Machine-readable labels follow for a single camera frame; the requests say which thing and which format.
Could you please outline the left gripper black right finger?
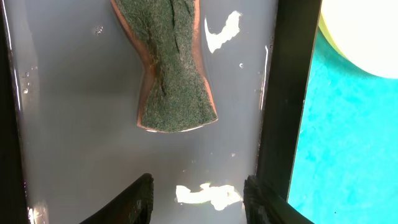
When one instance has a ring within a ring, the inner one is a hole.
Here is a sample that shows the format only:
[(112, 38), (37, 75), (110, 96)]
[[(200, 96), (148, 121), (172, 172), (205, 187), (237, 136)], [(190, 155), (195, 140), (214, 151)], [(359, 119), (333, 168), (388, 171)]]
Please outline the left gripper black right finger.
[(313, 224), (255, 175), (244, 181), (247, 224)]

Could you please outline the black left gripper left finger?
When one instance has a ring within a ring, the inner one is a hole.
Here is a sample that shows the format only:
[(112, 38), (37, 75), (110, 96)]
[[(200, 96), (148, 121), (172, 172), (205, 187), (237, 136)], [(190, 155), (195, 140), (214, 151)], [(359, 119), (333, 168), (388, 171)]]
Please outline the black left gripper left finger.
[(149, 224), (153, 205), (154, 179), (145, 173), (81, 224)]

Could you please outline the brown sponge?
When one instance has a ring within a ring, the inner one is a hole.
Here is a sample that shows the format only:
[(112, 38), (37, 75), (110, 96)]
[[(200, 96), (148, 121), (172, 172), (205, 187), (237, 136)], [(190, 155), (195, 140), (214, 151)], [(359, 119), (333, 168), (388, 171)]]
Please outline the brown sponge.
[(137, 125), (176, 133), (217, 121), (201, 56), (200, 2), (114, 0), (144, 66)]

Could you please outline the yellow plate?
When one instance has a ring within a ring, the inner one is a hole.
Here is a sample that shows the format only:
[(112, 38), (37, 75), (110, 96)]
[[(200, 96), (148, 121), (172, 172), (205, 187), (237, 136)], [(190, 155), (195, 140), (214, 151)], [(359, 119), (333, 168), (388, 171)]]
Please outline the yellow plate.
[(318, 26), (353, 65), (397, 78), (397, 0), (323, 0)]

